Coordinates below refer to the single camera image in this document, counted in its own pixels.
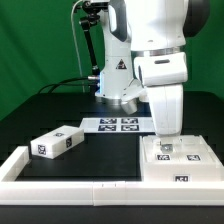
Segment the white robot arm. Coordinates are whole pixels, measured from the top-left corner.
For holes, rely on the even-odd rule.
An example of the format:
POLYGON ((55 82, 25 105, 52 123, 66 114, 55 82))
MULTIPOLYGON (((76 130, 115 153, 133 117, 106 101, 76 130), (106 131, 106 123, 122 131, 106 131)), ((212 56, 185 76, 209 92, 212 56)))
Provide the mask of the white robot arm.
POLYGON ((183 118, 183 83, 188 79, 181 47, 205 25, 210 0, 100 0, 105 67, 96 95, 116 100, 127 113, 147 102, 160 140, 171 152, 183 118))

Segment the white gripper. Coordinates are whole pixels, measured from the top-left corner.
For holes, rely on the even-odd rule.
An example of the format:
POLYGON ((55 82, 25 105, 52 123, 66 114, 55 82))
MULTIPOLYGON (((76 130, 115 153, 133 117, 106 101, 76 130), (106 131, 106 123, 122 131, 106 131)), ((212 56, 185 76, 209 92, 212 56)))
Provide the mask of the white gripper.
MULTIPOLYGON (((147 88, 155 133, 158 136, 179 135, 183 119, 183 86, 181 84, 147 88)), ((162 143, 162 152, 171 152, 171 143, 162 143)))

